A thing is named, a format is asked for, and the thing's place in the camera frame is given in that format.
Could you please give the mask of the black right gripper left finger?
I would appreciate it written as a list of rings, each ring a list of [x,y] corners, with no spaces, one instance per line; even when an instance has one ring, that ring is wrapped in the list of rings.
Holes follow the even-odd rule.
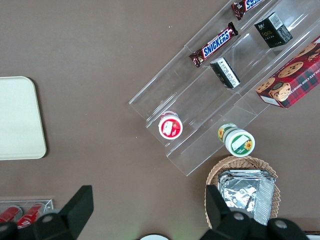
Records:
[[[94,211],[93,188],[83,185],[58,212],[18,230],[20,240],[76,240]]]

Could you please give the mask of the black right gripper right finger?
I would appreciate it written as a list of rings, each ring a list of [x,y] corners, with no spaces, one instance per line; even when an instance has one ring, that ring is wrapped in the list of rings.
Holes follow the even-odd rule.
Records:
[[[267,227],[246,213],[231,211],[215,185],[205,189],[205,209],[211,228],[202,240],[268,240]]]

